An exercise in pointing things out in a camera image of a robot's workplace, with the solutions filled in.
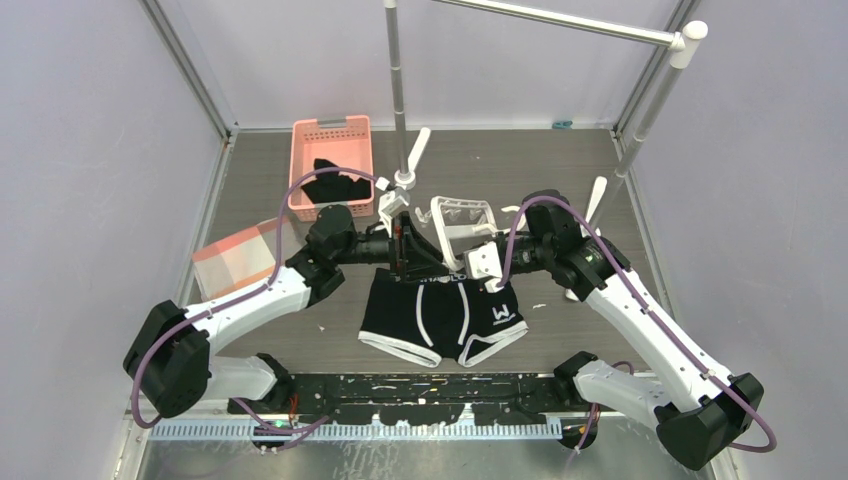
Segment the black boxer briefs white trim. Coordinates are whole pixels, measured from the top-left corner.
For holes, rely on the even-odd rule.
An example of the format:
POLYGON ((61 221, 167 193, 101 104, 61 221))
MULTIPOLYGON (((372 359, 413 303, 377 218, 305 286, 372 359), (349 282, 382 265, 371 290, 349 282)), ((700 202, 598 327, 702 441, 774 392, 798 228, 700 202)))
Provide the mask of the black boxer briefs white trim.
POLYGON ((444 359, 469 368, 528 332, 510 284, 489 293, 464 274, 402 282, 378 269, 358 340, 427 368, 444 359))

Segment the white clip hanger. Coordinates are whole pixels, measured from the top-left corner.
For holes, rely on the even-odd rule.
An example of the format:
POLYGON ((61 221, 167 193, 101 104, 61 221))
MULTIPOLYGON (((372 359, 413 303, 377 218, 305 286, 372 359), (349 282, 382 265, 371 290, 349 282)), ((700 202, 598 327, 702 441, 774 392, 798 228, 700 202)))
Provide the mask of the white clip hanger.
POLYGON ((485 200, 434 196, 427 210, 416 207, 414 214, 423 227, 434 228, 443 262, 452 271, 464 268, 463 253, 455 248, 457 242, 493 238, 508 231, 497 226, 494 211, 485 200))

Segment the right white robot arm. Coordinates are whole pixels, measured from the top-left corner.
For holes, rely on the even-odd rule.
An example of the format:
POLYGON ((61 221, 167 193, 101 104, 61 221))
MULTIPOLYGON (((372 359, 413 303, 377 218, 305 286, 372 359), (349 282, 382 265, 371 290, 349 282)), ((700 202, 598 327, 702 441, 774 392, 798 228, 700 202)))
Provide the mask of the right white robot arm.
POLYGON ((699 470, 727 448, 769 453, 778 440, 759 414, 764 387, 735 375, 701 348, 652 297, 614 245, 556 190, 534 192, 497 242, 503 281, 544 270, 572 289, 623 335, 656 374, 656 382, 621 375, 593 359, 555 384, 558 403, 577 411, 588 402, 617 410, 653 429, 681 465, 699 470))

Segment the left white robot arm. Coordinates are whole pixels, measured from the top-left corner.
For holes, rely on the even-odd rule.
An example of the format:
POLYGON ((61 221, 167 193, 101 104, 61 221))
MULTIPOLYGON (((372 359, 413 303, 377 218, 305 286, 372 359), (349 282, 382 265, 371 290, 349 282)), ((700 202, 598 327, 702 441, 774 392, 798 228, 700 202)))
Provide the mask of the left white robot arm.
POLYGON ((393 279, 413 282, 447 274, 442 253, 413 225, 408 212, 382 230, 356 230, 350 210, 320 210, 303 247, 282 267, 217 300, 179 307, 155 305, 123 361, 132 378, 131 410, 142 427, 140 400, 158 418, 173 418, 203 398, 237 397, 269 413, 285 409, 292 397, 282 366, 267 354, 219 358, 234 340, 284 315, 306 310, 332 295, 344 282, 342 266, 385 264, 393 279))

